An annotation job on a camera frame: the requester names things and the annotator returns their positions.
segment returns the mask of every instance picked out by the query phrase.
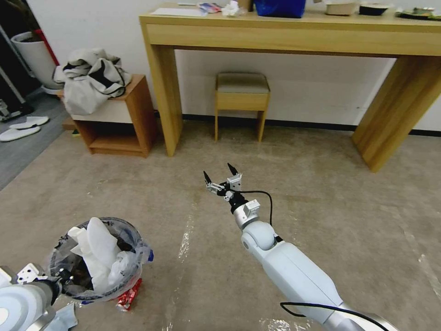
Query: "red object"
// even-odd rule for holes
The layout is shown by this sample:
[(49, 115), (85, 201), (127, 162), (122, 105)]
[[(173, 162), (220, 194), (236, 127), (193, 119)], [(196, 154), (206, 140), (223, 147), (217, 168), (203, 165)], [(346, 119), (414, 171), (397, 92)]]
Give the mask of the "red object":
[(34, 32), (36, 34), (38, 34), (38, 36), (41, 38), (41, 40), (43, 40), (43, 42), (45, 43), (46, 48), (49, 51), (49, 54), (51, 55), (52, 60), (54, 60), (55, 65), (60, 65), (60, 63), (58, 62), (57, 58), (55, 57), (54, 52), (52, 51), (51, 46), (47, 42), (47, 39), (46, 39), (45, 35), (43, 34), (43, 31), (41, 31), (41, 29), (38, 29), (38, 30), (34, 30)]
[(132, 305), (133, 300), (138, 295), (139, 286), (142, 283), (142, 278), (138, 279), (138, 281), (133, 285), (133, 287), (121, 294), (118, 297), (118, 304), (117, 306), (120, 307), (122, 310), (129, 311)]

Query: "wooden stool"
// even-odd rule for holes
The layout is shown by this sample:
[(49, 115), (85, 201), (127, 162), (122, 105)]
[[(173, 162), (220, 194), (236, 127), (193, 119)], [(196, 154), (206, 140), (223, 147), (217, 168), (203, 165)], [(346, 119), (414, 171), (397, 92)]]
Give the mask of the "wooden stool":
[(257, 111), (257, 139), (262, 141), (270, 88), (262, 74), (222, 73), (216, 79), (215, 141), (218, 138), (219, 110)]

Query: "gray floor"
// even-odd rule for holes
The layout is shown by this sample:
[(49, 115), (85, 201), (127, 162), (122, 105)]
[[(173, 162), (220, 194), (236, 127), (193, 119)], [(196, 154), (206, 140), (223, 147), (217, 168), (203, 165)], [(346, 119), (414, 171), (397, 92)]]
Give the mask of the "gray floor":
[[(86, 330), (318, 331), (288, 315), (284, 298), (240, 242), (230, 206), (205, 190), (227, 162), (244, 189), (274, 199), (276, 232), (335, 281), (351, 306), (401, 331), (441, 325), (441, 138), (409, 137), (377, 174), (348, 132), (247, 128), (186, 122), (173, 158), (159, 140), (149, 157), (90, 155), (63, 133), (0, 192), (1, 264), (44, 263), (57, 239), (92, 216), (134, 224), (155, 261), (129, 313), (115, 302), (77, 309)], [(249, 194), (269, 211), (265, 196)], [(57, 307), (70, 302), (62, 297)]]
[[(0, 190), (63, 132), (61, 123), (68, 114), (57, 97), (49, 96), (41, 91), (33, 93), (28, 98), (28, 102), (35, 109), (29, 116), (48, 116), (50, 121), (31, 136), (0, 143)], [(25, 121), (26, 116), (22, 116), (6, 123), (0, 122), (0, 133), (8, 130), (11, 124)]]

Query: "white wall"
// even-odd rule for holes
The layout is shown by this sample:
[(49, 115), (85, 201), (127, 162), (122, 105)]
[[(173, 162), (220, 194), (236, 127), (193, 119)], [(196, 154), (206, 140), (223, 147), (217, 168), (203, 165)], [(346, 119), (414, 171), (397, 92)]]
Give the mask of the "white wall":
[[(394, 3), (412, 7), (420, 1)], [(103, 47), (120, 56), (127, 71), (146, 74), (153, 91), (138, 15), (157, 6), (160, 0), (28, 3), (61, 63), (76, 48)], [(424, 0), (425, 6), (436, 4), (439, 0)], [(350, 125), (358, 124), (394, 62), (378, 58), (212, 51), (177, 51), (176, 58), (185, 114), (214, 114), (218, 72), (249, 71), (262, 72), (268, 78), (269, 119)], [(415, 128), (441, 131), (441, 97)]]

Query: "white tissue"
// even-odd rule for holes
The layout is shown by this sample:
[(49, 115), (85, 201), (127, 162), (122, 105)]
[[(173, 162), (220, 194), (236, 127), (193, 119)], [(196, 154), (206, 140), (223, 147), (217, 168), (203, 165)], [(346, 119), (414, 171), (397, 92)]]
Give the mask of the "white tissue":
[(92, 217), (90, 219), (89, 225), (87, 225), (87, 239), (93, 255), (110, 269), (116, 261), (116, 255), (121, 250), (116, 246), (117, 239), (109, 233), (99, 218)]
[[(68, 231), (68, 236), (78, 243), (70, 251), (83, 258), (92, 277), (94, 291), (98, 293), (108, 291), (111, 286), (108, 278), (114, 263), (117, 263), (116, 273), (124, 270), (123, 257), (117, 259), (117, 255), (123, 253), (116, 245), (117, 239), (97, 217), (90, 219), (87, 230), (73, 227)], [(117, 280), (120, 278), (113, 276), (112, 285), (116, 284)]]
[(132, 252), (122, 251), (118, 253), (117, 260), (112, 264), (108, 277), (110, 286), (113, 286), (122, 280), (124, 272), (127, 270), (127, 267), (132, 264), (134, 258), (135, 254)]
[(224, 8), (222, 8), (222, 15), (223, 16), (238, 16), (240, 12), (239, 4), (237, 1), (231, 0), (228, 5), (226, 5)]
[(58, 310), (55, 318), (45, 328), (45, 331), (68, 331), (71, 327), (78, 325), (74, 306), (74, 304), (69, 304)]

